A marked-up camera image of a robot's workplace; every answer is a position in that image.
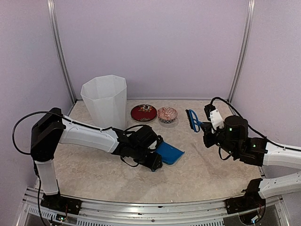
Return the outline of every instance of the metal pole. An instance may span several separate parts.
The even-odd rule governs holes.
[[[251,27],[252,27],[253,15],[254,15],[254,7],[255,7],[255,0],[249,0],[243,42],[241,44],[240,53],[239,53],[239,57],[238,57],[238,64],[235,69],[233,83],[232,83],[230,93],[228,96],[229,103],[231,103],[233,101],[235,91],[237,89],[239,77],[241,74],[241,70],[243,67],[244,59],[246,56],[247,46],[248,46],[249,37],[250,37],[250,31],[251,31]]]
[[[48,11],[49,11],[49,16],[50,16],[50,22],[51,22],[51,27],[52,27],[52,33],[55,39],[55,47],[57,50],[57,55],[59,58],[59,62],[62,68],[63,72],[63,78],[66,83],[66,87],[69,93],[69,97],[72,101],[72,104],[74,105],[76,103],[76,97],[74,93],[74,89],[68,74],[68,70],[66,67],[66,62],[65,62],[65,57],[63,54],[63,48],[60,40],[60,35],[59,35],[59,30],[58,30],[58,25],[57,25],[57,20],[56,20],[56,15],[55,15],[55,3],[54,0],[47,0],[47,5],[48,5]]]

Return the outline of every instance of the blue brush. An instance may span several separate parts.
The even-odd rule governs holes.
[[[198,120],[197,114],[193,110],[186,109],[186,113],[189,119],[190,128],[193,129],[196,133],[198,133],[201,129],[200,125],[202,124],[202,122]]]

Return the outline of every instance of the red decorative plate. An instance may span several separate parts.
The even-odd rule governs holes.
[[[151,105],[138,105],[132,109],[131,116],[136,121],[151,121],[157,116],[157,110]]]

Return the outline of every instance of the metal frame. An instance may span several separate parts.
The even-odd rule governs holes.
[[[65,62],[65,57],[63,54],[63,48],[60,40],[60,35],[59,35],[59,30],[58,30],[58,25],[57,25],[57,20],[56,20],[56,14],[55,14],[55,3],[54,0],[47,0],[47,5],[48,5],[48,11],[49,11],[49,16],[50,16],[50,22],[51,22],[51,28],[52,28],[52,33],[55,39],[55,47],[57,50],[57,55],[60,61],[60,65],[62,68],[63,72],[63,78],[66,83],[66,87],[68,90],[68,94],[70,97],[70,100],[72,101],[72,104],[74,105],[76,103],[76,97],[74,93],[74,89],[68,74],[66,62]]]
[[[39,216],[37,212],[38,190],[27,188],[24,195],[19,219],[15,226],[24,226],[28,214]],[[71,226],[132,226],[132,225],[175,225],[175,226],[198,226],[210,225],[221,226],[223,219],[238,214],[227,215],[224,199],[184,202],[184,203],[122,203],[106,202],[90,199],[83,201],[79,215],[68,214]],[[275,205],[281,226],[289,226],[287,212],[281,196],[267,199],[267,206]],[[57,211],[41,207],[44,217],[50,219]]]
[[[238,86],[238,81],[239,81],[239,77],[241,74],[241,70],[242,70],[242,67],[244,64],[244,59],[246,56],[247,46],[248,46],[251,27],[252,27],[254,7],[255,7],[255,0],[249,0],[243,42],[241,44],[240,53],[239,53],[239,57],[238,57],[238,63],[237,63],[236,69],[235,69],[233,83],[232,83],[230,93],[228,96],[228,101],[230,103],[233,101],[233,98],[234,98],[234,95],[235,95],[235,92],[236,92],[236,89]]]

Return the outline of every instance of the blue dustpan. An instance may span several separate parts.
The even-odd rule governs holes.
[[[155,152],[162,156],[162,162],[167,165],[174,164],[185,153],[164,141],[159,145]]]

